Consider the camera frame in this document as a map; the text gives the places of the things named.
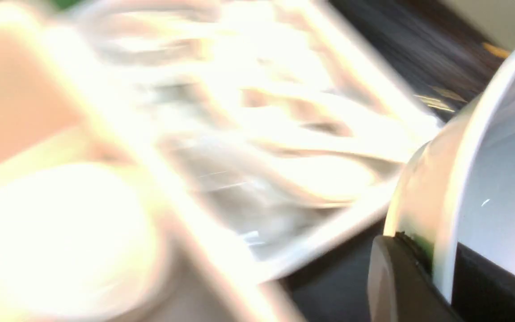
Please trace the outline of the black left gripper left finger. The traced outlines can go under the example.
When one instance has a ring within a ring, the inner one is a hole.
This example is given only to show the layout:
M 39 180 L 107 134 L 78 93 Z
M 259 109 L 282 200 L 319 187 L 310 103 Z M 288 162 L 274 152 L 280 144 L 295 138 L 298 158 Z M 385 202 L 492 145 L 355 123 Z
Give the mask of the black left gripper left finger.
M 432 283 L 431 260 L 405 233 L 372 243 L 367 298 L 372 322 L 461 322 Z

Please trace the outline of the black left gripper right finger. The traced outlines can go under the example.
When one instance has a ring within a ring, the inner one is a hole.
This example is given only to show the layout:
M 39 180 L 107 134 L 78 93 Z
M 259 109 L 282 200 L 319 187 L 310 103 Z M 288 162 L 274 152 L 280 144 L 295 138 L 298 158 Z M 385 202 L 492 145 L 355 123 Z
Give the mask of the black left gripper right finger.
M 452 308 L 465 322 L 515 322 L 515 275 L 460 243 Z

